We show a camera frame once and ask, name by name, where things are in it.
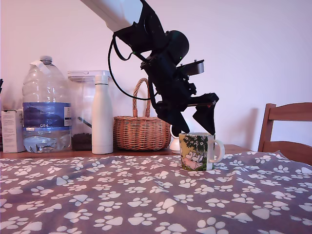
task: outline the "plastic water bottle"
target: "plastic water bottle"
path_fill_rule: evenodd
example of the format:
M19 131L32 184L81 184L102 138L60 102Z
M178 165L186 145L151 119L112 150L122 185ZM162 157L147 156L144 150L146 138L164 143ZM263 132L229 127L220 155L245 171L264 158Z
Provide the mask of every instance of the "plastic water bottle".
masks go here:
M23 135L28 152L70 147L70 95L67 79L50 56L31 63L23 86Z
M96 93L92 104L92 153L113 152L113 107L108 92L108 74L96 75Z

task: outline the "basket handle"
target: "basket handle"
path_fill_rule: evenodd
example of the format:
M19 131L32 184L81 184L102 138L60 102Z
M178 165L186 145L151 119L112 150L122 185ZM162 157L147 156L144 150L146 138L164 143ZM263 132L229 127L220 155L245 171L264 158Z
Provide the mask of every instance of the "basket handle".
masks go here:
M148 88L147 78L141 78L138 81L138 83L136 84L135 90L133 92L133 96L137 97L138 90L143 82L145 82L147 85L147 98L150 98L150 91ZM150 111L151 111L151 100L148 100L147 105L146 105L145 117L150 116ZM137 117L137 100L135 98L132 100L132 112L133 112L133 117Z

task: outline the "white box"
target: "white box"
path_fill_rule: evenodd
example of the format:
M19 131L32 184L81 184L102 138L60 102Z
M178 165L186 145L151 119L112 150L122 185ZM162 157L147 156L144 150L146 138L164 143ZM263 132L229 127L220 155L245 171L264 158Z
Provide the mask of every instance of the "white box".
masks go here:
M3 152L18 153L25 151L23 142L23 111L2 111L1 123Z

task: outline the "clear plastic container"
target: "clear plastic container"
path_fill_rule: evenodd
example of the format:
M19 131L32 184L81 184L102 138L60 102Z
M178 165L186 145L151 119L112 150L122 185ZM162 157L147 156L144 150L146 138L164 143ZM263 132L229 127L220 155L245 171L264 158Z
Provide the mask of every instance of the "clear plastic container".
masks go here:
M24 146L32 153L57 152L70 147L68 80L50 56L31 63L23 86Z
M72 149L92 150L92 103L95 95L95 76L109 71L68 71L72 99Z

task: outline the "bottle cap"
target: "bottle cap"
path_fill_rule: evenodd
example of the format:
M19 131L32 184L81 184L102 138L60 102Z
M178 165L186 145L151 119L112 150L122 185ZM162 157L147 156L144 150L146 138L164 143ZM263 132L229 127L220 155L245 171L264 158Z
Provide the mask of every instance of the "bottle cap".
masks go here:
M40 60L48 60L48 61L52 62L52 57L51 56L47 56L47 55L43 55L43 56L40 56Z
M108 76L106 75L96 75L96 84L108 84Z

